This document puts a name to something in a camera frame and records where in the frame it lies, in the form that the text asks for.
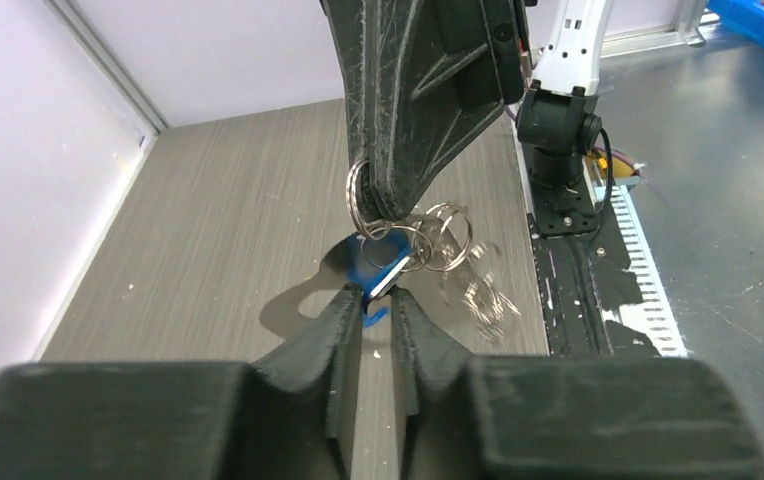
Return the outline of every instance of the blue tag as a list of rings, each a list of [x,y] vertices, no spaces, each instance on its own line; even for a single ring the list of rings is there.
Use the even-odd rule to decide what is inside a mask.
[[[397,230],[391,230],[381,240],[368,239],[364,249],[358,234],[350,235],[347,243],[352,255],[352,267],[347,270],[347,279],[361,286],[364,308],[362,324],[364,328],[372,327],[388,314],[389,309],[383,307],[368,315],[367,307],[396,282],[399,271],[407,261],[406,257],[411,254],[411,243],[403,232]]]

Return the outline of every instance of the white wall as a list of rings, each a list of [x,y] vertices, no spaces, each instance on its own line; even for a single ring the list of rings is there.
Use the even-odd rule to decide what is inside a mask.
[[[76,0],[173,126],[343,96],[318,0]],[[556,0],[527,9],[543,46]],[[611,34],[670,25],[679,0],[616,0]]]
[[[147,131],[43,2],[0,0],[0,366],[42,344]]]

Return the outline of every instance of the gray floor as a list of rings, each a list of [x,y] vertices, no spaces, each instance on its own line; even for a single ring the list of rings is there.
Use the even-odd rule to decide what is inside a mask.
[[[273,349],[282,338],[259,322],[262,307],[314,275],[351,233],[345,134],[340,101],[164,133],[43,360],[255,360]],[[499,120],[421,206],[469,208],[477,240],[502,249],[498,284],[523,312],[498,345],[470,324],[454,336],[479,352],[545,354],[513,145]],[[315,315],[332,293],[301,310]],[[382,322],[365,333],[355,478],[395,478],[388,329]]]

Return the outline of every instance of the wood grain surface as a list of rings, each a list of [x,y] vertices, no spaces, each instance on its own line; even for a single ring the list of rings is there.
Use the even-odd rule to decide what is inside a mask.
[[[545,354],[513,141],[498,120],[420,205],[468,207],[477,240],[500,246],[499,288],[523,313],[496,345],[469,324],[454,336],[477,352]],[[252,361],[272,350],[283,338],[259,322],[262,307],[313,276],[352,231],[346,145],[341,101],[163,133],[43,361]],[[314,316],[333,294],[300,310]],[[353,478],[397,477],[389,331],[387,321],[365,331]]]

